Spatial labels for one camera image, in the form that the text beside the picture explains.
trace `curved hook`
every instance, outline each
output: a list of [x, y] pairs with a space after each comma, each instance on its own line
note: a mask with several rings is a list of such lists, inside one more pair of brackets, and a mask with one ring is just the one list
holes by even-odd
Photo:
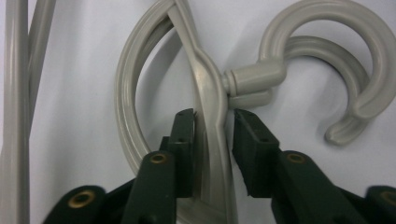
[[395, 36], [374, 12], [352, 1], [299, 1], [283, 10], [264, 33], [259, 62], [227, 75], [230, 92], [250, 94], [281, 83], [286, 76], [283, 55], [290, 35], [301, 25], [317, 20], [341, 22], [366, 42], [373, 58], [373, 74], [367, 88], [354, 100], [351, 114], [366, 120], [379, 115], [396, 95]]
[[366, 42], [373, 58], [373, 75], [367, 88], [357, 97], [352, 114], [372, 119], [396, 95], [396, 41], [388, 26], [366, 7], [352, 1], [300, 1], [282, 11], [268, 26], [260, 50], [260, 60], [283, 59], [290, 35], [309, 21], [341, 22], [355, 30]]
[[348, 105], [345, 115], [326, 132], [326, 140], [334, 145], [345, 145], [354, 140], [367, 126], [367, 122], [352, 116], [355, 99], [369, 82], [366, 71], [346, 49], [332, 41], [313, 36], [295, 36], [285, 47], [285, 60], [298, 56], [312, 56], [332, 65], [346, 83]]

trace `white background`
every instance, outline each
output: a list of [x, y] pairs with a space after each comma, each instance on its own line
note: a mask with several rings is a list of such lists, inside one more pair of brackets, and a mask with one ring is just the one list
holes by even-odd
[[[41, 223], [70, 189], [99, 185], [112, 190], [134, 177], [118, 136], [114, 80], [127, 36], [154, 2], [58, 0], [31, 135], [32, 223]], [[202, 46], [221, 73], [256, 62], [265, 27], [294, 2], [189, 1]], [[378, 14], [396, 33], [396, 1], [357, 2]], [[30, 20], [34, 6], [35, 1], [30, 1]], [[2, 95], [4, 23], [5, 0], [1, 0]], [[371, 73], [368, 48], [343, 25], [311, 22], [294, 35], [329, 38], [350, 50]], [[174, 38], [174, 44], [164, 48], [156, 65], [143, 74], [139, 83], [139, 120], [153, 150], [158, 148], [161, 137], [170, 133], [175, 113], [193, 106], [190, 68], [185, 52], [176, 48], [177, 41]], [[174, 60], [169, 56], [172, 54], [176, 55]], [[342, 117], [347, 91], [332, 67], [309, 58], [292, 60], [288, 62], [288, 77], [275, 93], [270, 105], [251, 111], [273, 131], [282, 149], [309, 155], [335, 185], [361, 196], [372, 185], [396, 187], [396, 102], [352, 144], [333, 147], [326, 144], [323, 134]], [[230, 112], [225, 129], [230, 140], [232, 120]], [[233, 159], [232, 164], [240, 223], [275, 223], [269, 201], [247, 197]]]

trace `screw hole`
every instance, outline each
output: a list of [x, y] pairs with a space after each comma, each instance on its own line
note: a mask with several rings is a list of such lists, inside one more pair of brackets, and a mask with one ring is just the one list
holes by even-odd
[[83, 190], [82, 192], [73, 196], [68, 205], [71, 208], [81, 208], [90, 204], [95, 199], [95, 192], [90, 189]]
[[160, 164], [166, 162], [166, 156], [164, 154], [155, 154], [150, 158], [152, 163]]
[[384, 191], [381, 194], [381, 198], [385, 200], [387, 203], [396, 206], [396, 192], [392, 191]]
[[287, 157], [288, 161], [291, 161], [293, 163], [305, 163], [305, 157], [299, 155], [299, 154], [289, 154]]

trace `black plastic part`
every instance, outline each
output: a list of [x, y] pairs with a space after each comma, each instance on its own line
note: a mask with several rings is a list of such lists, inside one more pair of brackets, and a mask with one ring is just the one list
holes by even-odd
[[305, 154], [296, 151], [282, 152], [276, 173], [299, 223], [367, 223]]
[[270, 198], [279, 141], [255, 114], [241, 109], [235, 109], [234, 114], [233, 156], [247, 193], [255, 198]]
[[271, 201], [271, 208], [274, 213], [274, 218], [277, 224], [297, 224], [298, 218], [295, 213], [288, 196], [276, 181], [273, 189], [273, 199]]
[[375, 217], [375, 210], [367, 200], [358, 196], [354, 193], [351, 193], [345, 189], [340, 189], [344, 196], [349, 200], [349, 202], [355, 207], [355, 209], [369, 222], [369, 223], [378, 223], [377, 218]]
[[129, 195], [121, 224], [175, 224], [175, 158], [167, 151], [144, 157]]
[[373, 211], [373, 223], [396, 223], [396, 188], [374, 186], [367, 190], [365, 201]]
[[95, 223], [105, 196], [105, 191], [96, 186], [73, 189], [55, 205], [44, 224]]
[[169, 151], [168, 150], [168, 143], [169, 143], [169, 137], [168, 136], [164, 136], [162, 141], [161, 141], [160, 151]]
[[106, 195], [96, 224], [120, 224], [128, 202], [129, 194], [134, 186], [134, 179], [110, 191]]
[[167, 151], [176, 158], [177, 197], [192, 197], [194, 167], [193, 167], [193, 141], [194, 141], [194, 112], [186, 109], [175, 115], [171, 136], [165, 137]]

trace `gray rod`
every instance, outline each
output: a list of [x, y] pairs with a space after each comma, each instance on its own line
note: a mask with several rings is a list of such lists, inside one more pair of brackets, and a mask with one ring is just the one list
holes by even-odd
[[33, 122], [35, 102], [40, 85], [47, 43], [50, 36], [50, 26], [56, 0], [37, 0], [35, 14], [29, 32], [29, 97], [30, 121]]
[[29, 96], [27, 0], [7, 0], [4, 143], [0, 155], [2, 224], [29, 223]]

